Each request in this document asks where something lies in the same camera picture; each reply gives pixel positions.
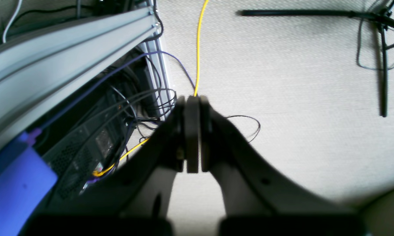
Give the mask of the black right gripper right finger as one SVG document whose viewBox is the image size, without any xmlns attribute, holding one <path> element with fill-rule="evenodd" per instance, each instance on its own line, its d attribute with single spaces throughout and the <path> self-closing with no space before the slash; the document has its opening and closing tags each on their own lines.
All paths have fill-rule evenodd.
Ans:
<svg viewBox="0 0 394 236">
<path fill-rule="evenodd" d="M 353 210 L 325 200 L 269 164 L 240 131 L 198 98 L 203 144 L 202 170 L 223 196 L 220 236 L 366 236 Z"/>
</svg>

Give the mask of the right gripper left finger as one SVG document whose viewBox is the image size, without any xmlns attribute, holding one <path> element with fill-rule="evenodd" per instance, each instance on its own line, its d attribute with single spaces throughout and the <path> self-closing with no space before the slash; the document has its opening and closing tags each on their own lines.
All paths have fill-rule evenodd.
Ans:
<svg viewBox="0 0 394 236">
<path fill-rule="evenodd" d="M 22 236 L 173 236 L 167 209 L 175 176 L 185 97 L 135 155 L 80 196 L 32 217 Z"/>
</svg>

